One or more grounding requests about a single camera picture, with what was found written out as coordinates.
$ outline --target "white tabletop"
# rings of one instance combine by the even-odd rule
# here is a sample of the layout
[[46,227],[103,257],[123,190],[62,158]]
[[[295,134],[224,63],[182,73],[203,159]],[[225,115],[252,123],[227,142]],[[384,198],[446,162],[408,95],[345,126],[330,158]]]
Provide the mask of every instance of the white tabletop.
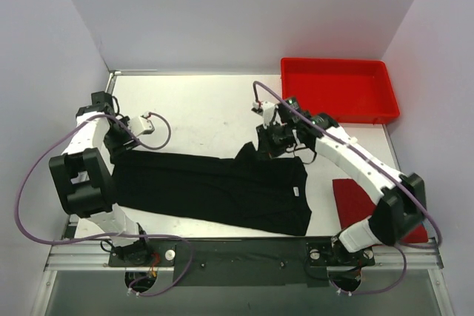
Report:
[[[261,118],[251,112],[252,82],[259,80],[281,94],[280,75],[119,75],[113,94],[121,112],[130,117],[146,111],[162,114],[170,122],[173,135],[162,152],[235,157],[241,147],[252,141],[257,144],[256,127]],[[261,100],[273,100],[259,90]],[[158,146],[163,142],[166,127],[158,119],[156,131],[141,138]],[[347,133],[375,157],[391,167],[394,158],[382,125],[343,124]],[[298,152],[303,161],[310,161],[311,152]],[[340,229],[332,180],[348,178],[324,157],[307,165],[306,196],[313,211],[307,236],[334,235]],[[189,238],[272,237],[275,233],[228,226],[191,218],[177,218],[124,208],[131,219],[139,222],[149,234],[171,234]],[[80,219],[76,237],[101,233],[93,223]]]

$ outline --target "bolt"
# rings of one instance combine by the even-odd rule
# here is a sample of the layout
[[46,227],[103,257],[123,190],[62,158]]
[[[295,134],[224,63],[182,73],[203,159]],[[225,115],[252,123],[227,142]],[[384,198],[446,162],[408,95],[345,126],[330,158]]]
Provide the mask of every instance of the bolt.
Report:
[[364,257],[366,259],[372,259],[373,258],[373,252],[370,249],[366,249],[364,251]]
[[317,249],[310,250],[310,258],[313,260],[318,260],[320,257],[319,251]]
[[165,253],[164,253],[164,257],[166,258],[166,260],[173,260],[175,259],[175,251],[173,251],[172,249],[168,249]]

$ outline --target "red towel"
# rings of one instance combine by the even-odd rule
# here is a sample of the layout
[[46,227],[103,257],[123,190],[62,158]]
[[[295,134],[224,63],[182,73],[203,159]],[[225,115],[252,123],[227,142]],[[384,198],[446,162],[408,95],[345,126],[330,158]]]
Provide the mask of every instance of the red towel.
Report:
[[[334,179],[333,191],[343,229],[364,220],[375,209],[369,195],[352,179]],[[405,243],[428,242],[427,230],[420,225],[402,241]]]

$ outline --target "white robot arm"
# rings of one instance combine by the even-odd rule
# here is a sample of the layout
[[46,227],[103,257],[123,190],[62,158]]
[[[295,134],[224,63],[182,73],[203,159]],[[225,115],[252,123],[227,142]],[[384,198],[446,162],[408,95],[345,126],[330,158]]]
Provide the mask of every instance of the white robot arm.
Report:
[[[372,216],[334,236],[334,242],[341,245],[344,252],[354,253],[380,243],[392,246],[424,220],[424,216],[413,202],[369,162],[382,168],[394,180],[408,188],[418,201],[426,206],[424,182],[419,176],[416,174],[406,176],[385,165],[361,147],[357,139],[351,138],[329,115],[322,113],[311,116],[309,112],[301,110],[296,98],[288,98],[286,102],[310,119],[313,124],[346,144],[340,144],[310,127],[283,105],[256,101],[253,103],[252,111],[264,119],[264,123],[257,127],[258,152],[261,157],[274,158],[295,144],[304,144],[306,148],[323,155],[344,170],[376,205]],[[364,153],[367,160],[355,154],[349,149],[349,145]]]
[[[114,252],[123,259],[140,263],[147,257],[146,241],[120,236],[142,234],[142,230],[116,203],[112,180],[113,156],[136,147],[136,142],[116,122],[106,117],[94,118],[98,114],[117,115],[110,94],[93,93],[92,102],[79,109],[76,116],[77,126],[88,120],[90,123],[73,136],[60,156],[50,159],[51,175],[66,213],[86,218],[104,232],[116,233],[117,236],[111,237]],[[147,117],[143,114],[120,120],[139,136],[155,130]]]

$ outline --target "black cloth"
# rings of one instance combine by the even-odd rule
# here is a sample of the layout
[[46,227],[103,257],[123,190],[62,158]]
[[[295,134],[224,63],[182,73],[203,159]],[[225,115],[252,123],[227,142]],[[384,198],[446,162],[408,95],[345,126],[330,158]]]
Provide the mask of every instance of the black cloth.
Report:
[[311,210],[300,158],[259,161],[250,142],[234,159],[129,151],[114,163],[121,206],[306,235]]

